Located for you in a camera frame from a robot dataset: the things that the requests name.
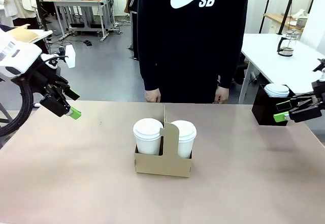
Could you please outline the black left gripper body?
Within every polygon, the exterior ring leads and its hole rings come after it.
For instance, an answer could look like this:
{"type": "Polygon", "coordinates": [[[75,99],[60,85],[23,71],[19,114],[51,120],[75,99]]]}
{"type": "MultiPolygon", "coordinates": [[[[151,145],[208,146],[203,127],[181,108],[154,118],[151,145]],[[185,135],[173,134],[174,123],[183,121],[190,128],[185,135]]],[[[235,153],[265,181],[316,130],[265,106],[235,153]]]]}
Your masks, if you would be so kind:
{"type": "Polygon", "coordinates": [[[44,61],[35,61],[24,75],[32,92],[43,96],[69,90],[69,82],[61,76],[61,67],[58,65],[53,67],[44,61]]]}

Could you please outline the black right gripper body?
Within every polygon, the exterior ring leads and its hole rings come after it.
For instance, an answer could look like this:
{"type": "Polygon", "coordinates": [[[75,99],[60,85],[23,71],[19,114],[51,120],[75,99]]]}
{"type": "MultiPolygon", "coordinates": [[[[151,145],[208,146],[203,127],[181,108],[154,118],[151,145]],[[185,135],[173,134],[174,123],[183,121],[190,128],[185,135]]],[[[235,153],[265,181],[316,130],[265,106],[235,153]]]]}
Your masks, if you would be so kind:
{"type": "Polygon", "coordinates": [[[317,103],[315,106],[317,107],[316,115],[314,118],[318,118],[322,116],[321,110],[324,110],[324,84],[325,82],[321,82],[317,80],[312,83],[313,94],[317,98],[317,103]]]}

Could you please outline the person's left hand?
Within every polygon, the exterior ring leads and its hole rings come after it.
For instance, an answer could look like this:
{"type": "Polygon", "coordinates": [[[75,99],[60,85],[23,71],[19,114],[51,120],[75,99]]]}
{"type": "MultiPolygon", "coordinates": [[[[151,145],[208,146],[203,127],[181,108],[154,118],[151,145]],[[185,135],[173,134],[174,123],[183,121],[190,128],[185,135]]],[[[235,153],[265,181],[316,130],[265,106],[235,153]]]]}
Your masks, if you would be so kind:
{"type": "Polygon", "coordinates": [[[227,102],[228,98],[229,98],[229,89],[218,86],[218,88],[215,92],[214,103],[215,104],[224,104],[227,102]]]}

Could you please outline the person's right hand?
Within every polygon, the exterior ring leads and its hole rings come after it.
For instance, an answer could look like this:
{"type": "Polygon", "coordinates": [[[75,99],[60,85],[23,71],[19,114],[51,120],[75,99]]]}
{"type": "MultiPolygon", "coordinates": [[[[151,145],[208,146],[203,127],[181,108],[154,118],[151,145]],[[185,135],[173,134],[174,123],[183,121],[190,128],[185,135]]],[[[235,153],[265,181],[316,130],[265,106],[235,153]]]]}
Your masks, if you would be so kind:
{"type": "Polygon", "coordinates": [[[160,94],[159,89],[146,90],[144,96],[145,96],[146,102],[160,103],[161,94],[160,94]]]}

